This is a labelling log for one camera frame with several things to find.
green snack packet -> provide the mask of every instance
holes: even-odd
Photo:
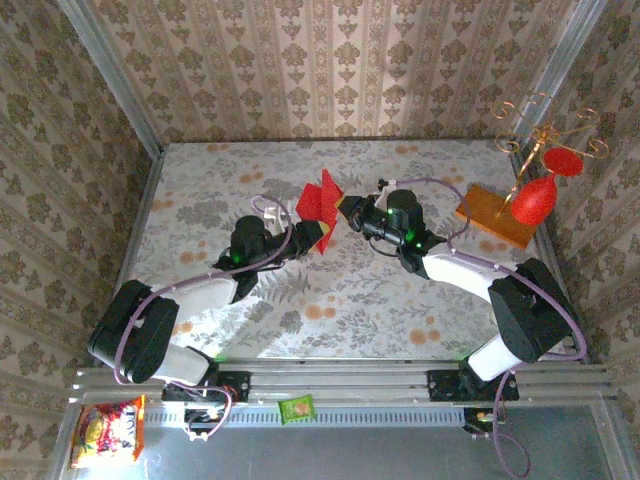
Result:
[[[303,418],[316,418],[316,410],[313,408],[311,395],[282,400],[278,402],[278,406],[280,407],[283,425]]]

patterned wallpaper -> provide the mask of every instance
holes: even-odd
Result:
[[[0,1],[1,478],[47,466],[148,167],[56,3]]]
[[[557,96],[559,124],[601,112],[602,161],[559,185],[556,245],[592,357],[608,362],[640,452],[640,4],[609,2]],[[586,137],[574,146],[584,147]]]
[[[486,137],[576,0],[90,0],[164,144]]]

floral tablecloth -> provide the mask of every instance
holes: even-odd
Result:
[[[172,144],[131,276],[162,286],[205,272],[229,245],[236,219],[252,213],[253,195],[295,207],[323,168],[347,194],[371,193],[379,178],[432,176],[463,193],[475,183],[506,194],[514,182],[492,141]],[[435,184],[413,189],[429,229],[446,236],[459,228],[452,192]],[[522,252],[475,227],[457,247],[497,261],[536,254],[533,242]],[[496,333],[483,300],[407,273],[340,219],[324,255],[313,251],[262,273],[249,297],[176,325],[172,341],[234,358],[444,360]]]

orange wooden block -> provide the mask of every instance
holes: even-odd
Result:
[[[472,225],[480,227],[485,232],[489,232],[522,250],[527,248],[533,234],[536,233],[536,227],[524,225],[513,218],[511,215],[511,202],[496,217],[496,214],[502,208],[504,197],[491,193],[477,185],[472,185],[465,195],[465,199],[471,208]],[[456,215],[465,220],[467,219],[462,203],[456,208]]]

red cloth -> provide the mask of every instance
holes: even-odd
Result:
[[[302,220],[315,220],[324,222],[329,225],[329,233],[327,233],[316,246],[321,254],[327,249],[331,234],[336,226],[336,217],[338,209],[336,202],[342,198],[342,190],[336,185],[325,168],[322,170],[322,186],[307,183],[302,191],[296,212]]]

